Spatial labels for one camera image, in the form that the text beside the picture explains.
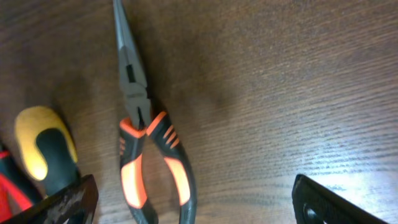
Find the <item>red handled small cutting pliers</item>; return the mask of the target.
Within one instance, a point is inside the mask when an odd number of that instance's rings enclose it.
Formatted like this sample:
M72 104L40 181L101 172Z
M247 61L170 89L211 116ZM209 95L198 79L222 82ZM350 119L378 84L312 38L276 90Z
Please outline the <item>red handled small cutting pliers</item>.
M1 144L1 222L13 217L9 197L17 203L22 212L43 200L38 189Z

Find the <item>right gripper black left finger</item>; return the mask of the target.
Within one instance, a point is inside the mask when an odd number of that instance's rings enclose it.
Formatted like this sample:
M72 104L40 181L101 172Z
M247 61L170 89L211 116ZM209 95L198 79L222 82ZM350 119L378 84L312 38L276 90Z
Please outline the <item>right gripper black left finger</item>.
M92 224L98 203L98 188L93 175L86 175L6 223Z

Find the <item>yellow black stubby screwdriver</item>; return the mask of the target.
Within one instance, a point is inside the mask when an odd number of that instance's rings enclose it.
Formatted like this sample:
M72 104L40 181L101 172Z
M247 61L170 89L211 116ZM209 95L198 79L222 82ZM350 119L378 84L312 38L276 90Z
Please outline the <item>yellow black stubby screwdriver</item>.
M15 136L24 168L52 196L80 179L72 136L61 117L46 106L22 110Z

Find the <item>orange black long nose pliers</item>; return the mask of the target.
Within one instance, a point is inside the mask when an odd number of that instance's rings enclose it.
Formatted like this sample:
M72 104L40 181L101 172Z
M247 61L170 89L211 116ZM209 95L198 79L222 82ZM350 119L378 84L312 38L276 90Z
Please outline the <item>orange black long nose pliers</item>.
M113 1L119 57L119 86L128 116L119 123L120 177L124 198L137 223L158 223L142 174L143 145L150 137L171 171L178 192L180 223L194 224L197 187L192 167L170 116L153 107L147 79L124 6Z

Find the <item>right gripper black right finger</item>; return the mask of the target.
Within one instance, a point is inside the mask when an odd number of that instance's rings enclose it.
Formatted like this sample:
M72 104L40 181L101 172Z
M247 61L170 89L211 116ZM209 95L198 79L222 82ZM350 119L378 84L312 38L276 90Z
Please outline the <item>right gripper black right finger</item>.
M298 224L384 223L303 174L295 178L292 203Z

